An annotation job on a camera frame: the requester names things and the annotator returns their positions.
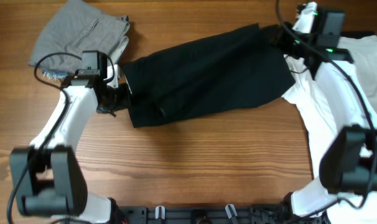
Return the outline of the black shorts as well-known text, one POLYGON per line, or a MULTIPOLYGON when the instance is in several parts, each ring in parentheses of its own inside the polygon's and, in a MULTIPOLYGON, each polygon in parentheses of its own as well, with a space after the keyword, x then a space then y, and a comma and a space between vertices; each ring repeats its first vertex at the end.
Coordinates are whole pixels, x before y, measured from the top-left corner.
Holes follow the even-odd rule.
POLYGON ((124 64, 133 126, 257 108, 280 98, 295 80, 284 54, 269 43, 276 28, 251 24, 124 64))

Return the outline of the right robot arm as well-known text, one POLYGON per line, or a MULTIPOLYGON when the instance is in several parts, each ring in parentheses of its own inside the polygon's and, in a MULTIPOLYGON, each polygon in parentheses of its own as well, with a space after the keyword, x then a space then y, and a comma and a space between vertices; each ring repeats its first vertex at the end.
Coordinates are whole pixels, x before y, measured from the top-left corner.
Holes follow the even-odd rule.
POLYGON ((338 47, 344 13, 299 6, 290 37, 289 56, 302 58, 325 97, 337 130, 318 160, 318 176, 290 196, 291 223, 315 218, 331 208, 363 212, 377 219, 377 114, 366 99, 353 57, 338 47))

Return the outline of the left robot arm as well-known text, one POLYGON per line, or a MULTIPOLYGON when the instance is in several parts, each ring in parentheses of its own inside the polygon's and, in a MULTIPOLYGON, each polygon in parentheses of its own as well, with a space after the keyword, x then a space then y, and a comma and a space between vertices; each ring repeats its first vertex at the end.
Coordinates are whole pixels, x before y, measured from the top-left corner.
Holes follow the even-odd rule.
POLYGON ((60 101, 45 127, 27 147, 9 156, 13 189, 6 208, 27 217, 54 217, 58 223, 127 223, 116 201, 88 191, 75 157, 78 142, 93 113, 104 101, 118 99, 118 78, 110 56, 96 50, 77 58, 81 67, 60 85, 60 101))

